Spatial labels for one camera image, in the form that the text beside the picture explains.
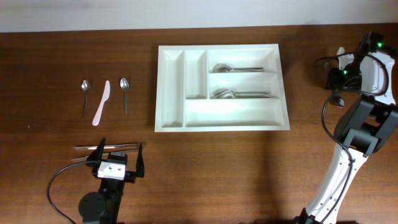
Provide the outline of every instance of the metal spoon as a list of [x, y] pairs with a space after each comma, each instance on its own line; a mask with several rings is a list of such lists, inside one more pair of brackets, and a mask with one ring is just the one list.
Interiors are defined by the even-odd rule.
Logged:
[[225, 98], [271, 98], [272, 95], [266, 91], [232, 91], [220, 90], [216, 91], [211, 97], [212, 99], [225, 99]]
[[83, 83], [81, 84], [81, 89], [83, 89], [83, 91], [85, 92], [85, 104], [83, 105], [83, 114], [81, 115], [81, 117], [84, 118], [86, 116], [87, 94], [88, 90], [90, 90], [90, 84], [87, 80], [83, 81]]
[[129, 97], [127, 95], [127, 90], [129, 89], [129, 83], [125, 78], [120, 80], [120, 87], [124, 90], [124, 112], [127, 114], [127, 106], [129, 103]]
[[213, 67], [213, 73], [223, 72], [264, 72], [264, 68], [231, 68], [225, 63], [218, 63]]

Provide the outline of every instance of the white wall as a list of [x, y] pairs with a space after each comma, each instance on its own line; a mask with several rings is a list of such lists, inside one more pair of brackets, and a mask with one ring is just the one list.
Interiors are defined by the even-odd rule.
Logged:
[[0, 32], [378, 22], [397, 0], [0, 0]]

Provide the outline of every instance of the white cutlery tray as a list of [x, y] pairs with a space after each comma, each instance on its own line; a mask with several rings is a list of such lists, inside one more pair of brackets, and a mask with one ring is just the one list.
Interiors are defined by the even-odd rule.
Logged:
[[[265, 72], [213, 73], [217, 63]], [[155, 132], [289, 130], [277, 44], [159, 46]], [[218, 90], [270, 98], [214, 99]]]

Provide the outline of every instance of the wooden table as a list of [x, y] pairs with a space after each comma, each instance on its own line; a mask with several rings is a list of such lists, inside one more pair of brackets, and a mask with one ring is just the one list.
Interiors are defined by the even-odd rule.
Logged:
[[[0, 34], [0, 223], [66, 223], [45, 197], [47, 182], [71, 158], [89, 153], [72, 146], [97, 145], [103, 137], [108, 144], [145, 143], [146, 176], [126, 184], [121, 222], [293, 219], [316, 195], [335, 145], [320, 121], [330, 94], [323, 89], [326, 73], [312, 62], [340, 46], [354, 50], [371, 30], [398, 48], [398, 24]], [[273, 43], [280, 47], [290, 131], [154, 132], [159, 45]], [[131, 84], [128, 115], [121, 77]], [[91, 90], [81, 119], [84, 79]], [[105, 80], [111, 97], [94, 127]], [[328, 108], [330, 129], [343, 113]], [[395, 131], [368, 159], [339, 220], [398, 223], [397, 144]], [[129, 169], [135, 158], [129, 154]], [[76, 167], [56, 179], [51, 194], [61, 211], [81, 222], [78, 203], [99, 186], [89, 168]]]

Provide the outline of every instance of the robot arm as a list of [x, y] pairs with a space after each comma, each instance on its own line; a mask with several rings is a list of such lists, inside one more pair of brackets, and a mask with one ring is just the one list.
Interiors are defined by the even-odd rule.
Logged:
[[[368, 159], [364, 157], [362, 152], [359, 152], [355, 149], [348, 149], [353, 156], [355, 162], [353, 163], [354, 168], [353, 172], [351, 173], [347, 188], [343, 192], [342, 197], [345, 196], [349, 185], [353, 181], [355, 174], [361, 168], [361, 166], [366, 162]], [[307, 213], [310, 216], [315, 217], [315, 221], [321, 222], [322, 219], [327, 215], [330, 211], [332, 206], [336, 203], [337, 198], [339, 197], [341, 191], [343, 190], [344, 183], [346, 181], [350, 162], [346, 151], [343, 150], [341, 146], [336, 144], [335, 146], [335, 153], [331, 160], [330, 167], [328, 172], [326, 173], [325, 180], [323, 181], [318, 195], [315, 199], [310, 203], [307, 207]], [[328, 218], [324, 221], [324, 223], [336, 223], [337, 213], [341, 204], [341, 200], [338, 202], [337, 206], [333, 209], [330, 213]]]
[[98, 192], [90, 192], [80, 200], [79, 213], [83, 218], [83, 223], [116, 223], [124, 184], [126, 182], [134, 184], [136, 177], [144, 177], [145, 167], [142, 158], [142, 144], [139, 146], [135, 172], [126, 171], [126, 154], [112, 152], [107, 160], [102, 160], [104, 146], [105, 138], [87, 158], [87, 161], [101, 161], [99, 164], [88, 165], [93, 168], [94, 177], [101, 179], [101, 185]]
[[[340, 48], [338, 53], [344, 53], [344, 49]], [[366, 54], [376, 57], [386, 65], [387, 77], [377, 62], [364, 57]], [[339, 72], [336, 69], [330, 70], [326, 87], [332, 90], [344, 88], [347, 80], [357, 79], [355, 85], [359, 85], [362, 91], [380, 93], [386, 90], [386, 93], [381, 96], [361, 95], [339, 120], [333, 136], [348, 148], [348, 152], [336, 144], [331, 164], [317, 196], [295, 218], [295, 224], [335, 224], [341, 202], [357, 171], [368, 156], [380, 150], [398, 126], [398, 107], [392, 97], [391, 82], [387, 82], [388, 85], [385, 82], [385, 78], [391, 80], [394, 56], [394, 50], [382, 48], [382, 36], [371, 32], [364, 36], [354, 54], [339, 58]], [[342, 77], [331, 77], [336, 74]], [[378, 125], [368, 124], [368, 117], [374, 118]]]

